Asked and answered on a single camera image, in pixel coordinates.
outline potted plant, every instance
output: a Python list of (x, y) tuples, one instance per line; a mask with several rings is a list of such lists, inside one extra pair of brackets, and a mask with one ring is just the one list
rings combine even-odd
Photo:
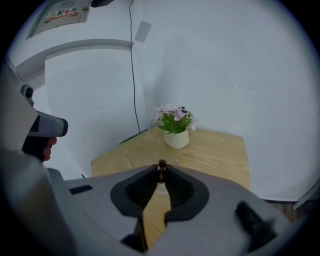
[(195, 130), (194, 115), (184, 106), (166, 104), (155, 108), (155, 123), (164, 130), (163, 140), (174, 149), (182, 149), (189, 143), (188, 127)]

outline gray panel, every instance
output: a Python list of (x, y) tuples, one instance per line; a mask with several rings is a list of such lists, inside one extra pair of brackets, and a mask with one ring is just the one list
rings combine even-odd
[(54, 169), (48, 170), (54, 197), (75, 242), (76, 255), (140, 255), (131, 248), (116, 241), (110, 234), (101, 229), (74, 200), (60, 172)]
[(124, 216), (119, 212), (111, 201), (111, 189), (118, 182), (145, 169), (146, 167), (140, 167), (134, 170), (101, 177), (68, 180), (66, 184), (69, 189), (83, 185), (90, 185), (93, 188), (83, 193), (74, 194), (73, 198), (99, 227), (120, 241), (127, 235), (134, 233), (138, 219)]
[(178, 169), (202, 181), (208, 187), (209, 201), (193, 219), (168, 222), (163, 235), (148, 254), (152, 256), (245, 254), (250, 238), (242, 230), (235, 215), (237, 204), (242, 200), (247, 201), (264, 220), (274, 220), (274, 229), (277, 233), (289, 225), (277, 210), (242, 186), (198, 171), (181, 167)]
[(140, 43), (144, 43), (146, 40), (146, 37), (149, 33), (150, 28), (151, 28), (150, 23), (148, 23), (144, 20), (141, 20), (140, 25), (138, 27), (138, 30), (135, 34), (134, 40), (138, 41)]

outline green leaves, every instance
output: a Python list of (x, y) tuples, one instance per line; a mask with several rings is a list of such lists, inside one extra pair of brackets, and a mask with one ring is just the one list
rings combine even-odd
[(174, 118), (171, 113), (163, 113), (163, 125), (158, 125), (158, 127), (169, 132), (169, 134), (177, 134), (183, 132), (190, 124), (189, 114), (185, 115), (180, 121), (175, 121)]

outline sign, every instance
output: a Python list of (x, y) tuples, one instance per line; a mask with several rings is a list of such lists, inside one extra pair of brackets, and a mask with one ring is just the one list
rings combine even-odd
[(70, 9), (64, 9), (64, 10), (56, 10), (48, 14), (46, 17), (46, 22), (65, 18), (68, 16), (73, 16), (73, 15), (78, 15), (78, 6), (77, 7), (72, 7)]

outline wooden table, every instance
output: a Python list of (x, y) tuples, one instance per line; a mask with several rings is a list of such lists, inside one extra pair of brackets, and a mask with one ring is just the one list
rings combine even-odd
[[(248, 156), (244, 139), (226, 133), (196, 129), (190, 143), (182, 149), (165, 144), (164, 132), (157, 127), (124, 142), (91, 162), (93, 177), (115, 174), (129, 169), (168, 164), (194, 169), (236, 182), (250, 189)], [(169, 195), (155, 192), (143, 211), (143, 225), (150, 248), (165, 230), (164, 215), (170, 211)]]

